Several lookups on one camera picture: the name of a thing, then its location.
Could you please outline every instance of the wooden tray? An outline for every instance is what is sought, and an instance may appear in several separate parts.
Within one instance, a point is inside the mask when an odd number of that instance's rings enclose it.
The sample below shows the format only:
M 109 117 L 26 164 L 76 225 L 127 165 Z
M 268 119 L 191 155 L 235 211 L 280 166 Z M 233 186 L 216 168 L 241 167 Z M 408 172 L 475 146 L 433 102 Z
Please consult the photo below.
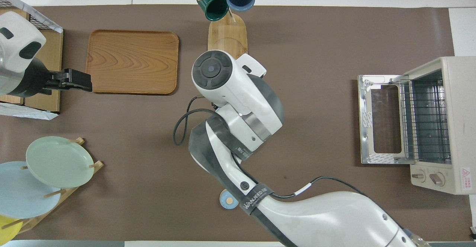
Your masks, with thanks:
M 96 30 L 86 73 L 95 93 L 170 94 L 177 86 L 179 38 L 172 32 Z

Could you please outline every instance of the plate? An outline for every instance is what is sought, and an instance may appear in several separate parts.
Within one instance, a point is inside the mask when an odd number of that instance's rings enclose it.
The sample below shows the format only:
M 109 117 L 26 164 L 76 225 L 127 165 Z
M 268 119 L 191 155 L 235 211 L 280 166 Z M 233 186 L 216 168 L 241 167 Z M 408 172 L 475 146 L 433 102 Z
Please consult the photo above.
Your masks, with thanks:
M 91 155 L 83 147 L 63 137 L 42 137 L 27 149 L 28 169 L 44 184 L 72 188 L 87 183 L 94 168 Z
M 0 215 L 0 227 L 3 227 L 4 225 L 8 225 L 11 222 L 15 221 L 17 221 L 17 219 L 7 218 L 5 216 Z M 4 230 L 0 228 L 0 246 L 12 240 L 20 231 L 22 225 L 23 222 L 20 222 L 16 225 L 12 225 L 11 227 L 7 227 Z
M 58 188 L 48 186 L 36 179 L 29 170 L 22 170 L 26 162 L 12 161 L 0 164 L 0 215 L 8 218 L 34 218 L 56 206 L 60 194 L 49 198 L 43 196 Z

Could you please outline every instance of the blue round object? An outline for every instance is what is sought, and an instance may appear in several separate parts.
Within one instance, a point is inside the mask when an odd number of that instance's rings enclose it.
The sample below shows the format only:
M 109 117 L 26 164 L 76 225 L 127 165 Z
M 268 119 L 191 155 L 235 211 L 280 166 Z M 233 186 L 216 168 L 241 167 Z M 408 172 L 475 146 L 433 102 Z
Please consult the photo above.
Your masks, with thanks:
M 235 209 L 238 206 L 238 200 L 231 195 L 228 190 L 224 190 L 220 194 L 220 204 L 227 210 Z

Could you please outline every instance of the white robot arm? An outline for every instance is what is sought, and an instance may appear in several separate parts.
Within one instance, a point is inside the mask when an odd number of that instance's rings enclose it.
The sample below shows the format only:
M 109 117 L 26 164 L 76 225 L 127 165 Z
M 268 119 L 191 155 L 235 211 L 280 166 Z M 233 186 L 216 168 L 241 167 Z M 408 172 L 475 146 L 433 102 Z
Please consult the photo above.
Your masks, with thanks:
M 92 91 L 91 77 L 73 69 L 49 71 L 34 56 L 46 38 L 28 20 L 14 12 L 0 15 L 0 96 L 28 97 L 51 90 Z
M 265 72 L 247 54 L 235 60 L 226 52 L 212 50 L 195 61 L 193 82 L 203 96 L 219 107 L 216 113 L 221 117 L 214 115 L 192 130 L 189 151 L 194 160 L 285 246 L 416 246 L 366 196 L 333 192 L 297 202 L 281 202 L 269 196 L 273 191 L 268 186 L 242 170 L 240 162 L 284 121 L 279 98 L 262 79 Z

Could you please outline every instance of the white toaster oven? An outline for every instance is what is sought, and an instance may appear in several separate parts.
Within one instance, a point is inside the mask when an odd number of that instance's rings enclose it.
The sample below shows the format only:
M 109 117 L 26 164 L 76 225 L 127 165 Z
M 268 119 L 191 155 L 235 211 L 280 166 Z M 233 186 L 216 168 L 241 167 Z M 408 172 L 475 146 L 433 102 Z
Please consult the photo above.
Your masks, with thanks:
M 410 164 L 412 184 L 476 194 L 476 57 L 360 75 L 362 163 Z

